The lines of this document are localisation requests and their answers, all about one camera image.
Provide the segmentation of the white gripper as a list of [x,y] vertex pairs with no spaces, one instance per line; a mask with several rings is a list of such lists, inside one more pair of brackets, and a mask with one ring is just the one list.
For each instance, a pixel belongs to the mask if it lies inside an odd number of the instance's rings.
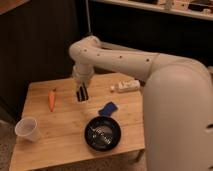
[[88,86],[94,75],[94,69],[92,66],[87,65],[75,65],[73,67],[72,76],[78,86]]

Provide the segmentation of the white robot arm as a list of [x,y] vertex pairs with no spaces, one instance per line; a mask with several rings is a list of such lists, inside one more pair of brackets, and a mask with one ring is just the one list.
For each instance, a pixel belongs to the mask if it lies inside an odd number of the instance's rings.
[[213,171],[213,79],[199,61],[145,51],[105,49],[95,36],[69,47],[73,76],[88,84],[96,67],[144,83],[147,171]]

